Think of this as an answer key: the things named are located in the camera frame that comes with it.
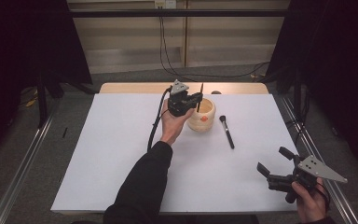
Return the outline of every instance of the cup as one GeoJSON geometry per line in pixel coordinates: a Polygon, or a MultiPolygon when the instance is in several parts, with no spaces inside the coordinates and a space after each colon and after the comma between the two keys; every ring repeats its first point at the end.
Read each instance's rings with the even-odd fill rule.
{"type": "Polygon", "coordinates": [[[213,101],[202,98],[199,112],[197,112],[196,108],[196,111],[194,111],[193,115],[187,120],[187,125],[196,132],[208,132],[213,126],[215,113],[216,106],[214,106],[213,101]]]}

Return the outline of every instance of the black long-sleeve shirt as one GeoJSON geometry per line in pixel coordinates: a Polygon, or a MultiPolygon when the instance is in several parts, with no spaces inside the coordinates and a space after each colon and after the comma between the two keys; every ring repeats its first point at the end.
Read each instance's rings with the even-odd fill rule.
{"type": "MultiPolygon", "coordinates": [[[[109,206],[103,223],[152,224],[158,219],[162,197],[167,186],[172,148],[165,142],[155,145],[138,160],[109,206]]],[[[312,224],[334,224],[327,217],[312,224]]]]}

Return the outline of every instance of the white board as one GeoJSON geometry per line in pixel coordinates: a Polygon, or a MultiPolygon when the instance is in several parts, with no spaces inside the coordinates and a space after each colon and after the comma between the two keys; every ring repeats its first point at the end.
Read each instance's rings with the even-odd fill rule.
{"type": "MultiPolygon", "coordinates": [[[[205,95],[216,117],[207,133],[186,125],[173,144],[172,164],[161,213],[254,213],[294,211],[285,193],[269,190],[257,172],[260,161],[272,174],[289,175],[296,153],[276,103],[269,94],[205,95]],[[235,149],[218,119],[226,115],[235,149]]],[[[51,210],[103,212],[133,165],[146,153],[158,113],[159,94],[97,94],[51,210]]],[[[161,124],[155,142],[161,135],[161,124]]]]}

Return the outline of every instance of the gray floor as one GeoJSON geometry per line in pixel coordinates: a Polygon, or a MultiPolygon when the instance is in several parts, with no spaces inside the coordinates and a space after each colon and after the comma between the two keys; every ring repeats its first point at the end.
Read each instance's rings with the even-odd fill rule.
{"type": "MultiPolygon", "coordinates": [[[[247,77],[224,77],[246,74],[253,69],[252,65],[200,67],[192,69],[177,69],[179,74],[214,75],[223,77],[191,77],[197,81],[253,81],[247,77]]],[[[163,70],[139,71],[130,73],[94,75],[94,85],[91,88],[98,90],[104,82],[131,82],[131,81],[174,81],[177,76],[170,75],[163,70]]],[[[55,194],[60,186],[66,167],[76,146],[85,118],[90,109],[93,97],[80,92],[70,86],[63,85],[65,95],[59,102],[59,108],[54,115],[48,134],[37,153],[31,170],[28,172],[21,191],[17,195],[6,223],[71,223],[74,220],[101,221],[100,214],[86,216],[63,216],[49,211],[55,194]]],[[[268,84],[268,90],[274,93],[277,105],[282,111],[284,120],[289,120],[282,106],[281,96],[275,92],[275,84],[268,84]]],[[[0,199],[4,195],[28,146],[33,141],[38,124],[37,103],[31,107],[19,107],[13,123],[0,144],[0,199]]],[[[310,132],[315,145],[319,148],[327,165],[349,179],[346,185],[340,185],[351,207],[358,217],[358,160],[351,154],[344,139],[334,135],[332,124],[324,116],[323,111],[311,100],[310,112],[307,119],[307,130],[310,132]]],[[[296,130],[289,127],[293,138],[296,130]]],[[[305,153],[301,141],[298,142],[298,151],[305,153]]],[[[329,213],[337,223],[343,223],[340,213],[332,203],[329,213]]],[[[260,223],[296,223],[296,213],[259,214],[260,223]]]]}

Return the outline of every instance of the power outlet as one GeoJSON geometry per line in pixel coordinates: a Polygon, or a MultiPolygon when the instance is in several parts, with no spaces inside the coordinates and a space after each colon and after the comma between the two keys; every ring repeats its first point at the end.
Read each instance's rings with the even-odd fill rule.
{"type": "Polygon", "coordinates": [[[155,9],[165,8],[165,0],[155,0],[155,9]]]}
{"type": "Polygon", "coordinates": [[[176,9],[176,0],[166,0],[165,8],[167,9],[176,9]]]}

